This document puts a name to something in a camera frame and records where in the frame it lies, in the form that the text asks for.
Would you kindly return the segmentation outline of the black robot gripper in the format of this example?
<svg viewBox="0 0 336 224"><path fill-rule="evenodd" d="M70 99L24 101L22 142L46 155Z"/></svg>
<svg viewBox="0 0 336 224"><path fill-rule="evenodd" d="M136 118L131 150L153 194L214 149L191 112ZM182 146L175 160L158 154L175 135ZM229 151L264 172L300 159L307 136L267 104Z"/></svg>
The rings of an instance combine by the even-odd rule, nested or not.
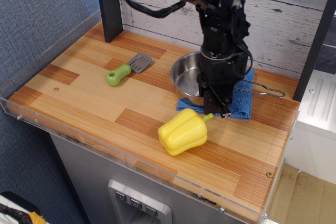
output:
<svg viewBox="0 0 336 224"><path fill-rule="evenodd" d="M198 80L204 98L204 113L230 118L229 107L233 103L233 90L246 74L248 54L238 52L229 59L214 59L201 54L201 79Z"/></svg>

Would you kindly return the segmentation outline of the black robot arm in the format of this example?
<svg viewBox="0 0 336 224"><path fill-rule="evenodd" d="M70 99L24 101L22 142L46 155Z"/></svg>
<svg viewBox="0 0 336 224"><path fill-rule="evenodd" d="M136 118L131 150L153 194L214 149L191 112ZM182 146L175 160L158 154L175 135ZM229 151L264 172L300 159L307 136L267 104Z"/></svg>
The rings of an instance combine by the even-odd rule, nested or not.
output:
<svg viewBox="0 0 336 224"><path fill-rule="evenodd" d="M252 60L244 42L250 27L245 0L181 1L196 7L203 31L197 83L204 112L228 118L234 87L249 72L247 61Z"/></svg>

